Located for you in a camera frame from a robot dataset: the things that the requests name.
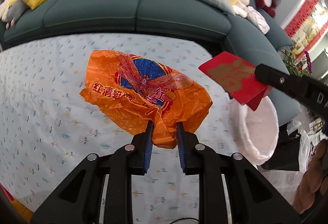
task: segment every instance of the purple flower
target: purple flower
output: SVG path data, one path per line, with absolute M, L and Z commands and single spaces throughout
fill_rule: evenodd
M 312 63 L 311 63 L 309 52 L 304 51 L 304 53 L 305 53 L 305 56 L 306 56 L 306 63 L 307 63 L 307 66 L 308 66 L 309 73 L 312 73 Z

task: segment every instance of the dragonfly print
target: dragonfly print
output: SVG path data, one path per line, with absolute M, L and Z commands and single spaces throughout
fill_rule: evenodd
M 127 88 L 133 89 L 147 100 L 161 91 L 160 101 L 171 102 L 176 98 L 173 92 L 175 89 L 185 89 L 194 83 L 193 80 L 179 72 L 166 74 L 152 60 L 138 57 L 138 69 L 130 54 L 115 51 L 115 56 L 120 62 L 117 73 L 129 82 L 130 87 Z

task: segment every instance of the orange plastic bag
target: orange plastic bag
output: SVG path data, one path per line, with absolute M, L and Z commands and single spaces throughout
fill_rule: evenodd
M 176 147 L 177 122 L 195 132 L 212 105 L 206 90 L 186 75 L 113 50 L 91 53 L 85 85 L 80 95 L 130 134 L 144 132 L 152 120 L 152 141 L 163 148 Z

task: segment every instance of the green plant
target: green plant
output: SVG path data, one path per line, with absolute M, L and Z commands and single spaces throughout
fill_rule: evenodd
M 296 57 L 291 49 L 282 50 L 284 53 L 283 62 L 291 75 L 302 77 L 303 75 L 310 75 L 308 68 L 303 69 L 304 64 L 307 63 L 307 59 L 303 58 L 298 63 Z

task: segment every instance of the sofa seat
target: sofa seat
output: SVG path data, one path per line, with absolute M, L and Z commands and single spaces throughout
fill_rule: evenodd
M 43 18 L 53 34 L 87 31 L 133 31 L 139 0 L 59 0 Z
M 227 16 L 232 29 L 225 39 L 230 53 L 247 60 L 255 66 L 265 64 L 284 73 L 288 70 L 270 41 L 250 21 L 240 16 Z M 301 111 L 300 104 L 273 88 L 269 94 L 277 112 L 279 125 L 290 121 L 291 116 Z
M 58 1 L 60 0 L 47 0 L 33 11 L 28 9 L 13 27 L 5 31 L 4 40 L 6 43 L 17 45 L 21 41 L 26 42 L 26 38 L 32 41 L 38 36 L 46 34 L 43 17 Z
M 136 30 L 217 42 L 231 24 L 223 13 L 199 0 L 140 0 Z

